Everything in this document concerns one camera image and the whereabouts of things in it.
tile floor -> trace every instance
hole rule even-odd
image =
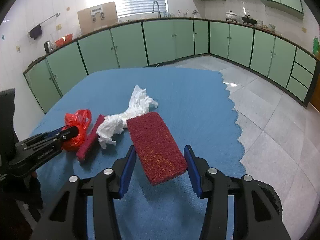
[[[282,202],[283,223],[292,240],[300,239],[320,200],[320,113],[311,104],[302,107],[263,78],[215,57],[169,66],[222,73],[243,129],[241,162],[253,178],[274,187]]]

red plastic bag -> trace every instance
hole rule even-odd
[[[66,126],[62,130],[71,126],[76,126],[79,129],[79,134],[64,142],[62,148],[68,152],[76,152],[87,136],[86,131],[91,123],[91,112],[89,109],[82,109],[76,111],[74,114],[66,113],[64,122],[66,123]]]

green bottle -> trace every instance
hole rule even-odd
[[[319,41],[317,36],[313,39],[313,51],[312,54],[316,54],[319,51]]]

blue tablecloth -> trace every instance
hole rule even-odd
[[[119,114],[127,109],[136,84],[147,88],[147,94],[159,103],[151,111],[160,114],[181,151],[190,144],[197,156],[226,175],[245,174],[239,162],[244,147],[237,140],[241,135],[241,128],[235,124],[238,114],[228,99],[229,91],[225,90],[221,73],[215,71],[160,67],[93,73],[54,105],[33,134],[63,126],[65,113],[78,109],[91,110],[92,125],[99,114]],[[63,152],[40,167],[37,172],[44,202],[48,204],[70,176],[93,177],[111,167],[114,160],[124,157],[132,144],[129,132],[125,129],[113,138],[116,146],[108,145],[106,150],[96,147],[85,164],[81,165],[75,154]],[[114,203],[123,240],[195,240],[201,232],[207,200],[197,198],[188,173],[151,186],[137,158],[128,193]],[[232,235],[232,228],[230,223],[227,239]],[[91,199],[88,236],[94,239]]]

red scouring pad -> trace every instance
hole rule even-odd
[[[85,157],[89,150],[91,149],[92,145],[97,141],[98,139],[98,134],[96,133],[98,127],[100,124],[102,124],[104,121],[104,115],[100,114],[97,118],[96,123],[94,124],[94,127],[92,128],[91,132],[89,135],[86,137],[84,140],[83,144],[80,146],[78,149],[76,156],[78,161],[84,162]]]
[[[186,172],[187,163],[168,127],[156,112],[127,120],[143,170],[155,186]]]

